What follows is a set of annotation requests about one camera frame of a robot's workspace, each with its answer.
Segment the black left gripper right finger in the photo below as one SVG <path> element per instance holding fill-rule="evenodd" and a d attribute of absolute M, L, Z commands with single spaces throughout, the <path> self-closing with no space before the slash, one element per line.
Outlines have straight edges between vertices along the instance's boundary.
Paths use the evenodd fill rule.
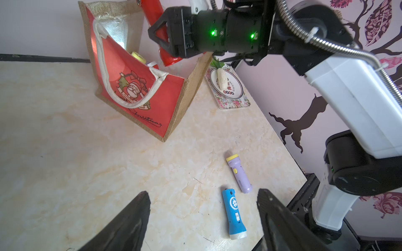
<path fill-rule="evenodd" d="M 268 189 L 259 189 L 263 251 L 327 251 L 329 248 Z"/>

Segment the floral plate with radish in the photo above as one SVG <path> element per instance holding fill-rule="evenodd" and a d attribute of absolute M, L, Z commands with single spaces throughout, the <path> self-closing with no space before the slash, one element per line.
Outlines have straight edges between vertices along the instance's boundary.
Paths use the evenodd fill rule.
<path fill-rule="evenodd" d="M 251 106 L 244 85 L 234 69 L 213 59 L 205 79 L 220 110 L 242 109 Z"/>

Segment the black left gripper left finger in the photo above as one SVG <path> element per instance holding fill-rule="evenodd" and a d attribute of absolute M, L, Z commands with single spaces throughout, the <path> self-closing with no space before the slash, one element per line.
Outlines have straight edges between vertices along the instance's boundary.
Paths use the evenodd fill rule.
<path fill-rule="evenodd" d="M 151 201 L 140 192 L 112 221 L 88 241 L 82 251 L 140 251 L 150 216 Z"/>

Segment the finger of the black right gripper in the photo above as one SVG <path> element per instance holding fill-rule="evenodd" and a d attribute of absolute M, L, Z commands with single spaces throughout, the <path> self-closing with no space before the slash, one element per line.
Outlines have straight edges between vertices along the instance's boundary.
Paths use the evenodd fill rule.
<path fill-rule="evenodd" d="M 149 38 L 158 44 L 160 49 L 169 56 L 175 56 L 173 44 L 170 41 L 169 19 L 164 12 L 158 13 L 158 18 L 148 29 Z"/>

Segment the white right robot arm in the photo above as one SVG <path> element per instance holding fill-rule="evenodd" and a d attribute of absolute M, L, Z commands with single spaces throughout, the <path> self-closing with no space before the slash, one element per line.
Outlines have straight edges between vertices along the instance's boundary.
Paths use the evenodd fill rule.
<path fill-rule="evenodd" d="M 362 196 L 402 186 L 402 95 L 372 53 L 360 49 L 336 14 L 315 1 L 289 8 L 285 1 L 224 1 L 169 7 L 148 35 L 174 58 L 212 52 L 236 53 L 257 65 L 281 54 L 320 92 L 348 130 L 326 141 L 328 175 L 308 208 L 285 207 L 267 189 L 257 205 L 264 251 L 326 251 L 343 220 Z"/>

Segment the blue flashlight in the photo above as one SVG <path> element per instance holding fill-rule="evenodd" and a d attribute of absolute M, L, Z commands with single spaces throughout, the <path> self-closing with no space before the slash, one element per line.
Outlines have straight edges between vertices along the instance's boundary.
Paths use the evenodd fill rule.
<path fill-rule="evenodd" d="M 229 223 L 230 238 L 235 240 L 247 237 L 247 229 L 241 219 L 235 190 L 225 189 L 222 191 L 222 196 Z"/>

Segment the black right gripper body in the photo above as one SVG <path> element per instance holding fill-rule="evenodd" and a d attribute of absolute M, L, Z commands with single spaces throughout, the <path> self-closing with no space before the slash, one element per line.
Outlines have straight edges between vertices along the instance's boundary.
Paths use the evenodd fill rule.
<path fill-rule="evenodd" d="M 192 13 L 189 6 L 169 7 L 164 12 L 171 56 L 188 59 L 201 53 L 234 53 L 232 60 L 261 61 L 269 51 L 275 14 L 274 1 L 224 1 L 223 9 Z"/>

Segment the red and brown tote bag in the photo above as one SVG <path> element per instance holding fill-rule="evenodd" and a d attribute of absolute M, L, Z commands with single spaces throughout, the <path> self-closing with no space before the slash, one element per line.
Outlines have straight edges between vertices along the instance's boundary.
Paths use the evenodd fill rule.
<path fill-rule="evenodd" d="M 159 1 L 79 2 L 97 97 L 164 142 L 182 120 L 210 66 L 209 53 L 189 63 L 190 75 L 170 66 L 182 60 L 162 49 L 161 63 L 134 56 L 149 41 L 144 23 L 163 12 Z"/>

